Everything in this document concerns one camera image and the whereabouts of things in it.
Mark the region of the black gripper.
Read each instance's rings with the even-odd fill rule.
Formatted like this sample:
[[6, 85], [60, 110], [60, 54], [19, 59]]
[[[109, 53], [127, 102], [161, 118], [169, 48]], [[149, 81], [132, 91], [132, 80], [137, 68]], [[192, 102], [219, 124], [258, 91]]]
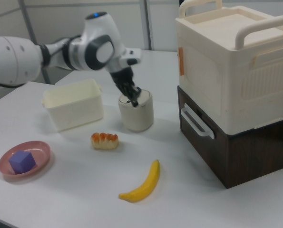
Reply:
[[133, 107], [138, 106], [138, 96], [142, 92], [142, 89], [135, 86], [133, 78], [133, 70], [131, 67], [127, 67], [118, 72], [110, 73], [116, 87], [120, 90], [123, 95], [131, 95], [128, 99], [130, 100]]

